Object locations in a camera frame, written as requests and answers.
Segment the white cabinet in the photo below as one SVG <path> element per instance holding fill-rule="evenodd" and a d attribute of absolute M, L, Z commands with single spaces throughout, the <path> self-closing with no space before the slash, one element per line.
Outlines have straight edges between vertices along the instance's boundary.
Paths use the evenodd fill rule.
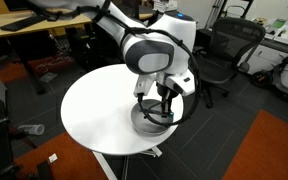
<path fill-rule="evenodd" d="M 248 53 L 242 57 L 239 63 L 245 61 L 247 56 Z M 247 61 L 250 65 L 250 69 L 247 73 L 252 75 L 261 70 L 272 70 L 274 65 L 281 63 L 287 56 L 287 53 L 259 45 Z M 285 71 L 281 74 L 281 80 L 282 84 L 288 87 L 288 65 L 286 66 Z"/>

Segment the computer monitor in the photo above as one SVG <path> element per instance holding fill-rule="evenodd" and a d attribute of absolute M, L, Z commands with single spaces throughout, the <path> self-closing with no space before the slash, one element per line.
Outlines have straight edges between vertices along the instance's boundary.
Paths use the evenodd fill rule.
<path fill-rule="evenodd" d="M 29 10 L 27 7 L 25 7 L 21 0 L 4 0 L 7 8 L 9 11 L 24 11 Z"/>

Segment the desk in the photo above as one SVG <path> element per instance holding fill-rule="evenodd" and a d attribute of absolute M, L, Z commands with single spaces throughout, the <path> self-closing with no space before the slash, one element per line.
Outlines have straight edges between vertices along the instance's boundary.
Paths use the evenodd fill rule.
<path fill-rule="evenodd" d="M 260 45 L 288 54 L 288 44 L 273 39 L 263 39 Z"/>
<path fill-rule="evenodd" d="M 131 111 L 137 103 L 133 90 L 137 75 L 125 64 L 96 69 L 77 80 L 67 91 L 61 117 L 69 135 L 82 146 L 108 155 L 130 155 L 148 150 L 166 140 L 177 128 L 149 136 L 133 127 Z M 157 99 L 156 87 L 144 99 Z M 174 120 L 183 114 L 183 99 L 172 102 Z"/>
<path fill-rule="evenodd" d="M 26 17 L 31 16 L 31 12 L 20 12 L 20 13 L 9 13 L 9 14 L 1 14 L 0 15 L 0 26 L 3 26 L 5 24 L 18 21 L 21 19 L 24 19 Z M 147 19 L 149 17 L 153 16 L 153 14 L 140 14 L 140 19 Z M 58 27 L 66 27 L 66 26 L 73 26 L 77 24 L 87 24 L 91 23 L 92 21 L 86 17 L 85 15 L 77 16 L 76 18 L 72 20 L 59 20 L 56 22 L 48 22 L 48 21 L 42 21 L 40 23 L 37 23 L 35 25 L 29 26 L 27 28 L 24 28 L 22 30 L 16 31 L 16 32 L 9 32 L 9 31 L 3 31 L 0 29 L 0 37 L 10 37 L 15 35 L 21 35 L 21 34 L 27 34 L 52 28 L 58 28 Z M 24 57 L 20 57 L 24 67 L 26 68 L 28 74 L 31 76 L 33 86 L 36 89 L 37 93 L 41 94 L 45 92 L 45 88 L 42 86 L 38 78 L 36 77 L 34 71 L 30 67 L 27 61 L 31 59 L 26 59 Z"/>
<path fill-rule="evenodd" d="M 27 18 L 31 16 L 31 14 L 32 14 L 31 12 L 0 14 L 0 26 Z M 148 19 L 152 16 L 153 14 L 140 14 L 140 19 Z M 29 26 L 27 28 L 24 28 L 16 32 L 3 31 L 0 29 L 0 37 L 14 36 L 14 35 L 26 34 L 26 33 L 31 33 L 31 32 L 41 31 L 41 30 L 73 26 L 77 24 L 86 24 L 86 23 L 91 23 L 91 22 L 92 21 L 84 15 L 80 15 L 72 20 L 65 20 L 65 21 L 59 20 L 56 22 L 48 22 L 45 20 L 45 21 L 34 24 L 32 26 Z"/>

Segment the wooden desk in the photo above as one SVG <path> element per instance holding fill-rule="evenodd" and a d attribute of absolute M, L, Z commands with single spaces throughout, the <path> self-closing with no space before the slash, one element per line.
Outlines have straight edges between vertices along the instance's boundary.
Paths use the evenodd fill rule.
<path fill-rule="evenodd" d="M 21 13 L 9 13 L 9 14 L 0 14 L 0 26 L 27 18 L 31 16 L 31 12 L 21 12 Z M 140 19 L 148 19 L 152 17 L 153 14 L 140 14 Z M 77 16 L 76 18 L 72 20 L 59 20 L 56 22 L 48 22 L 48 21 L 42 21 L 40 23 L 34 24 L 32 26 L 29 26 L 27 28 L 24 28 L 22 30 L 16 31 L 16 32 L 10 32 L 10 31 L 3 31 L 0 29 L 0 37 L 6 37 L 6 36 L 13 36 L 13 35 L 19 35 L 19 34 L 25 34 L 30 32 L 36 32 L 41 30 L 47 30 L 47 29 L 53 29 L 58 27 L 67 27 L 67 26 L 73 26 L 77 24 L 86 24 L 91 23 L 91 19 L 86 17 L 85 15 L 81 14 L 80 16 Z"/>
<path fill-rule="evenodd" d="M 32 13 L 30 11 L 25 11 L 25 12 L 20 12 L 20 13 L 1 14 L 0 15 L 0 26 L 15 22 L 15 21 L 27 18 L 27 17 L 30 17 L 31 15 L 32 15 Z M 151 16 L 153 16 L 153 14 L 141 14 L 140 19 L 148 19 Z M 33 33 L 33 32 L 37 32 L 37 31 L 58 28 L 58 27 L 68 27 L 68 26 L 73 26 L 73 25 L 78 25 L 78 24 L 84 24 L 85 25 L 85 24 L 88 24 L 91 22 L 92 22 L 91 19 L 89 19 L 85 15 L 79 15 L 72 20 L 58 20 L 55 22 L 48 22 L 45 20 L 45 21 L 42 21 L 40 23 L 26 27 L 26 28 L 19 30 L 19 31 L 16 31 L 16 32 L 3 31 L 0 29 L 0 37 L 10 37 L 10 36 L 28 34 L 28 33 Z M 32 60 L 32 59 L 27 59 L 25 57 L 20 57 L 20 59 L 24 65 L 25 69 L 27 70 L 28 74 L 31 76 L 33 86 L 34 86 L 35 90 L 37 91 L 37 93 L 38 94 L 44 93 L 45 88 L 40 83 L 38 77 L 36 77 L 36 74 L 34 73 L 32 68 L 28 65 L 27 61 Z"/>

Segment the chair wheel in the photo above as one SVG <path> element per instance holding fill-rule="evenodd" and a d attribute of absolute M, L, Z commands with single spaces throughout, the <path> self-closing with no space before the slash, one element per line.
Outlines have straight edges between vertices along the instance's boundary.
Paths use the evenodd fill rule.
<path fill-rule="evenodd" d="M 273 75 L 270 71 L 259 71 L 251 76 L 251 83 L 259 88 L 269 87 L 273 83 Z"/>
<path fill-rule="evenodd" d="M 222 93 L 222 96 L 227 97 L 229 94 L 230 94 L 229 92 L 225 92 L 225 93 Z"/>
<path fill-rule="evenodd" d="M 211 109 L 211 108 L 213 107 L 213 103 L 212 103 L 212 104 L 206 104 L 206 107 L 207 107 L 208 109 Z"/>

